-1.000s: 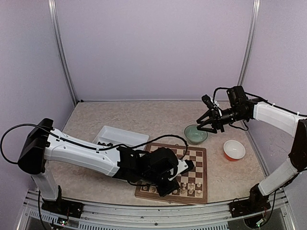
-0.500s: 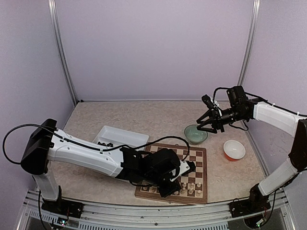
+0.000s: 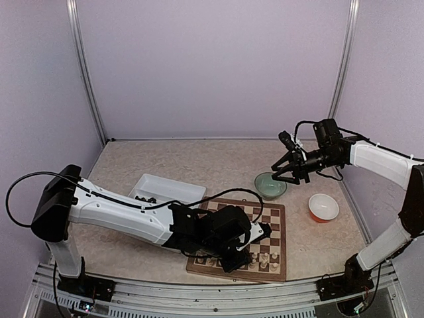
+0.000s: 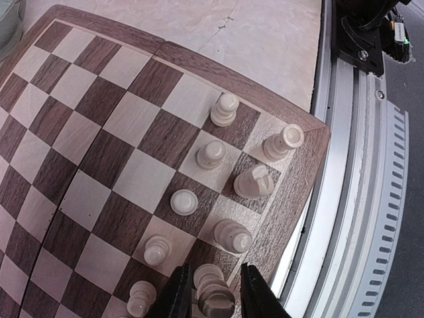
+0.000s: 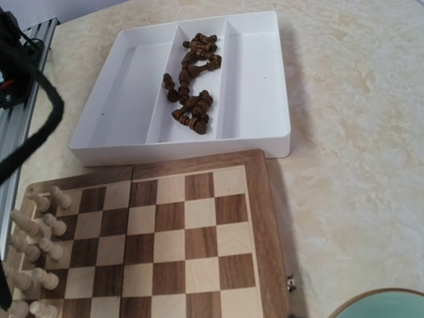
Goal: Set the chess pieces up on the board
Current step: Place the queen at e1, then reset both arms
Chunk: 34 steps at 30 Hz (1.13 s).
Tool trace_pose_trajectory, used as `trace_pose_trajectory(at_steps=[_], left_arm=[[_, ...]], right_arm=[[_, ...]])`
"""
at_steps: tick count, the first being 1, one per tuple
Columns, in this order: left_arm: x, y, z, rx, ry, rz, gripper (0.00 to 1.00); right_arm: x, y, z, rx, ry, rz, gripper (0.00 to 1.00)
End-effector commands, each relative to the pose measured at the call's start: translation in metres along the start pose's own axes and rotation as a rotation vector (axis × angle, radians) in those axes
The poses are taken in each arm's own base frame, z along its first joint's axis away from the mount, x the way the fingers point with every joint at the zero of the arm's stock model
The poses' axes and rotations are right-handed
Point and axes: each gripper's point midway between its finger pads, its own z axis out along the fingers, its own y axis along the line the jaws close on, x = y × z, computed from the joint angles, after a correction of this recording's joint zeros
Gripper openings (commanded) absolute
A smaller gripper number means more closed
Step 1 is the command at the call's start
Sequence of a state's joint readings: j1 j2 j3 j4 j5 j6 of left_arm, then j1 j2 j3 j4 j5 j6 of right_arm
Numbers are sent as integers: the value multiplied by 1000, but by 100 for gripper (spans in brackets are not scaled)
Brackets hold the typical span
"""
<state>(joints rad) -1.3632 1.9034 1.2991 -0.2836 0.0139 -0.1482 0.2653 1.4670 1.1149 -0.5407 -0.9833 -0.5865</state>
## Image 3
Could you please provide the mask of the white plastic divided tray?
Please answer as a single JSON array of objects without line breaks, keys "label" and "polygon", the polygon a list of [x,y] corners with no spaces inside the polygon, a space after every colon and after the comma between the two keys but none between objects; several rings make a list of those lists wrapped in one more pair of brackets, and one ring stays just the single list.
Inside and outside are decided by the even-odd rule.
[{"label": "white plastic divided tray", "polygon": [[204,186],[143,174],[128,196],[154,197],[157,204],[172,200],[188,204],[203,199],[205,192]]}]

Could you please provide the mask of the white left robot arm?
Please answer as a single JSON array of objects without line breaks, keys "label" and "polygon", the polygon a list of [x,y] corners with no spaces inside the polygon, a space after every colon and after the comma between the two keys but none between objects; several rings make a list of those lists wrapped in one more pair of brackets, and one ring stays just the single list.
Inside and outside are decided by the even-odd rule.
[{"label": "white left robot arm", "polygon": [[70,223],[113,229],[187,257],[215,257],[226,273],[250,263],[245,246],[253,238],[252,223],[241,208],[228,205],[210,212],[198,203],[177,200],[150,205],[102,190],[80,172],[70,164],[52,174],[30,224],[38,238],[57,246],[53,252],[60,273],[76,293],[87,294],[93,281],[82,272],[82,261],[70,243]]}]

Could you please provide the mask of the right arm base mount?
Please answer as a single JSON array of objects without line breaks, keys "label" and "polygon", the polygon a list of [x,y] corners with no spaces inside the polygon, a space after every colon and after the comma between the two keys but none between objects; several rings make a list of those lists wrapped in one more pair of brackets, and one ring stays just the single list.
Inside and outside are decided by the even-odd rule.
[{"label": "right arm base mount", "polygon": [[371,277],[352,280],[345,275],[333,277],[326,275],[316,282],[316,287],[320,300],[327,301],[371,290],[374,282]]}]

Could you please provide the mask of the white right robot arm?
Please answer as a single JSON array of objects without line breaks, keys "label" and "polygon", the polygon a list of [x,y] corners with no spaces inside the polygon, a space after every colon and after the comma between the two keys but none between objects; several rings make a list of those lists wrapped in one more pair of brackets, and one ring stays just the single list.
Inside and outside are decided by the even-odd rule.
[{"label": "white right robot arm", "polygon": [[372,270],[400,255],[423,234],[423,160],[380,146],[369,138],[338,127],[334,119],[312,123],[317,150],[306,152],[296,134],[278,135],[287,152],[272,165],[273,180],[298,185],[312,172],[352,165],[386,178],[405,190],[395,222],[358,254],[351,256],[340,276],[321,278],[316,286],[322,301],[373,288]]}]

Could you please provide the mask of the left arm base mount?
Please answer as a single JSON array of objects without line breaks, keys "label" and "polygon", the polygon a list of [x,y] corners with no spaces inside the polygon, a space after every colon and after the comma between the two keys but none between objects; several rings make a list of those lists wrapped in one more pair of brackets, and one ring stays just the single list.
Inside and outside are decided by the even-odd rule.
[{"label": "left arm base mount", "polygon": [[60,291],[92,300],[111,302],[115,291],[116,283],[113,280],[88,276],[84,273],[78,278],[59,277],[57,287]]}]

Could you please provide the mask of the wooden chess board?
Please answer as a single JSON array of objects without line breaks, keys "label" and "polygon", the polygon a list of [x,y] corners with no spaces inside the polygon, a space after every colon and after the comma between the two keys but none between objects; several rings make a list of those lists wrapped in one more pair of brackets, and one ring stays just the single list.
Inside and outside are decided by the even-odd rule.
[{"label": "wooden chess board", "polygon": [[[270,238],[264,238],[258,243],[250,244],[248,249],[251,257],[253,252],[258,253],[256,266],[250,268],[245,265],[238,270],[231,273],[225,273],[221,264],[215,259],[214,267],[206,265],[207,259],[188,258],[186,264],[186,271],[191,274],[198,274],[203,276],[212,276],[216,278],[225,278],[233,280],[244,280],[250,282],[261,283],[274,283],[286,281],[286,216],[285,207],[283,205],[266,203],[264,208],[260,208],[260,204],[256,202],[249,202],[243,200],[232,200],[217,198],[200,205],[201,209],[206,209],[210,212],[215,212],[224,208],[227,205],[234,205],[240,207],[252,221],[257,219],[261,223],[269,223],[272,229]],[[269,254],[268,266],[266,269],[260,268],[261,256],[263,253]],[[272,259],[272,254],[277,252],[279,257]],[[276,271],[270,270],[271,263],[278,263],[279,267]]]}]

